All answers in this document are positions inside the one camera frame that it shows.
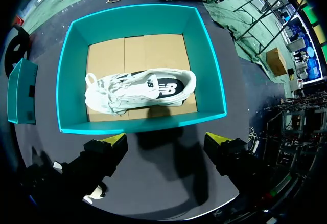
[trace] blue storage bin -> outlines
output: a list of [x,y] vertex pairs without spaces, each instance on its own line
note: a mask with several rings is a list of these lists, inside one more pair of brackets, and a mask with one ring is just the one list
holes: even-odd
[[9,76],[7,114],[12,123],[35,124],[34,91],[37,65],[21,59]]
[[[197,113],[166,117],[88,122],[85,75],[88,46],[116,38],[183,34],[191,70],[197,76]],[[223,83],[210,37],[196,8],[146,4],[108,9],[69,27],[59,61],[57,116],[63,133],[118,134],[167,129],[201,123],[227,113]]]

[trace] black table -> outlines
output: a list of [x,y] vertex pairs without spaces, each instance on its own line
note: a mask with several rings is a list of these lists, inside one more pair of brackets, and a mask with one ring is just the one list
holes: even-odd
[[[38,64],[35,90],[36,125],[17,124],[15,131],[19,149],[27,166],[35,153],[51,161],[70,162],[90,139],[111,135],[86,136],[60,133],[56,114],[56,79],[59,57],[70,22],[82,16],[133,4],[167,3],[161,0],[82,0],[59,12],[32,35],[34,42],[30,60]],[[104,179],[109,192],[93,205],[111,213],[144,219],[182,220],[195,218],[214,210],[238,195],[228,177],[220,176],[204,154],[206,132],[247,141],[249,115],[241,65],[230,34],[219,28],[202,2],[174,1],[197,7],[210,34],[219,62],[225,88],[227,116],[221,119],[148,133],[127,134],[129,150],[114,175]],[[7,77],[0,74],[6,90]],[[0,95],[6,102],[7,92]],[[10,150],[11,134],[6,122],[6,108],[1,106],[3,140]]]

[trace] shoe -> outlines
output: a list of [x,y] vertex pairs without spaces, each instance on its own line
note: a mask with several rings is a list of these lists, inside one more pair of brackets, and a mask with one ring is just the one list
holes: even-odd
[[98,80],[88,73],[85,81],[88,86],[85,104],[92,110],[112,115],[152,105],[181,106],[196,86],[193,72],[166,68],[115,74]]

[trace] black metal frame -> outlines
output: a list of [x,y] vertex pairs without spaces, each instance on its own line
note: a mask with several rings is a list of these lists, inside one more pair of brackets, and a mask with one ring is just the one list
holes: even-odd
[[[252,1],[254,1],[254,0],[249,0],[248,2],[246,2],[246,3],[244,3],[243,5],[241,5],[240,7],[238,7],[238,8],[236,8],[233,12],[236,12],[236,11],[242,11],[242,12],[246,12],[246,13],[248,13],[251,17],[252,17],[252,23],[251,23],[251,26],[244,32],[244,33],[242,33],[242,35],[241,36],[239,36],[238,38],[237,38],[237,41],[239,41],[239,40],[241,40],[242,38],[248,38],[248,37],[251,37],[251,38],[254,38],[258,43],[259,43],[259,52],[256,54],[256,56],[258,56],[258,55],[260,55],[261,53],[263,53],[263,51],[264,50],[266,50],[266,48],[281,34],[281,32],[289,25],[289,22],[291,21],[291,19],[295,16],[295,14],[300,10],[300,9],[302,9],[303,7],[305,7],[307,4],[302,4],[302,2],[303,2],[303,0],[301,0],[301,2],[299,3],[299,6],[297,7],[297,9],[295,10],[295,12],[292,14],[292,16],[291,16],[291,18],[290,18],[290,20],[285,24],[285,25],[283,25],[283,27],[280,29],[280,31],[276,34],[276,35],[274,35],[274,34],[272,34],[271,33],[271,31],[267,28],[267,26],[264,24],[264,23],[262,23],[261,22],[261,20],[263,19],[263,18],[265,18],[266,16],[268,16],[268,15],[270,15],[270,14],[274,14],[276,17],[277,17],[277,14],[275,13],[275,10],[276,9],[273,9],[273,7],[278,3],[278,2],[281,2],[281,4],[282,4],[282,7],[284,7],[284,6],[286,6],[286,5],[289,5],[289,4],[291,4],[291,3],[287,3],[287,4],[283,4],[283,2],[281,1],[281,0],[276,0],[272,5],[270,5],[269,7],[268,7],[268,9],[258,18],[258,19],[256,19],[255,21],[253,21],[253,19],[254,19],[254,17],[248,12],[248,11],[246,11],[243,7],[245,6],[245,5],[247,5],[247,4],[249,4],[249,3],[251,3],[258,11],[260,11],[258,8],[257,8],[257,6],[256,5],[254,5],[253,3],[252,3]],[[265,46],[263,46],[262,44],[261,44],[261,42],[253,35],[253,34],[251,34],[250,33],[250,30],[257,24],[257,23],[261,23],[266,29],[267,29],[267,31],[272,35],[272,40],[268,43],[268,44],[266,44]]]

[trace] red object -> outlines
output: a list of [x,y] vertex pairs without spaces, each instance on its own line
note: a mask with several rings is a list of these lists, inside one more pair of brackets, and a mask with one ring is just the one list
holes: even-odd
[[18,15],[16,15],[12,25],[19,24],[20,26],[22,26],[23,23],[24,23],[24,20],[21,17],[19,17]]

